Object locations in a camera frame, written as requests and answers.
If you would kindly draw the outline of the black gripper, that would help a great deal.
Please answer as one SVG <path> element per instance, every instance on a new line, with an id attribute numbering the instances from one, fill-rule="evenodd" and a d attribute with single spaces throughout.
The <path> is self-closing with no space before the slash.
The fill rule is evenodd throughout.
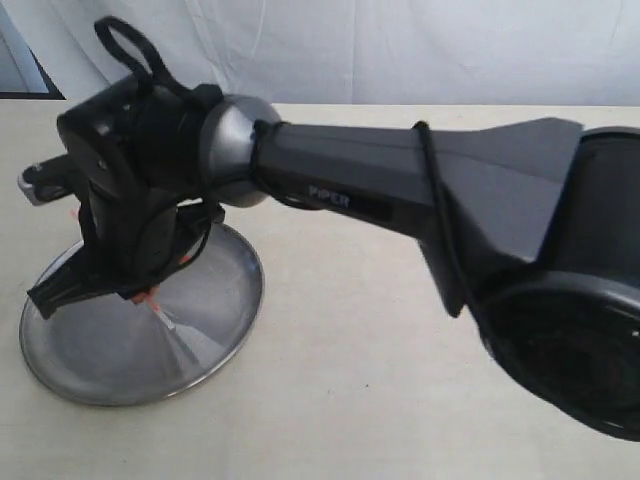
<path id="1" fill-rule="evenodd" d="M 74 174 L 80 200 L 83 246 L 27 291 L 44 319 L 59 308 L 115 293 L 133 303 L 152 297 L 163 279 L 186 268 L 204 249 L 223 208 L 203 199 L 183 206 L 187 194 L 147 188 L 119 200 L 81 172 Z"/>

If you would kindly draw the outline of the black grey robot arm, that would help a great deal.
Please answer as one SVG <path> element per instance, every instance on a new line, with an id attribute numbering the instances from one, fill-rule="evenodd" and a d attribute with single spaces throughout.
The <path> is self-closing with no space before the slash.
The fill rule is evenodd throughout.
<path id="1" fill-rule="evenodd" d="M 265 198 L 414 239 L 518 384 L 639 438 L 639 132 L 547 117 L 482 130 L 292 124 L 267 102 L 127 78 L 61 114 L 34 204 L 80 200 L 81 248 L 29 290 L 45 317 L 131 299 L 200 253 L 225 206 Z"/>

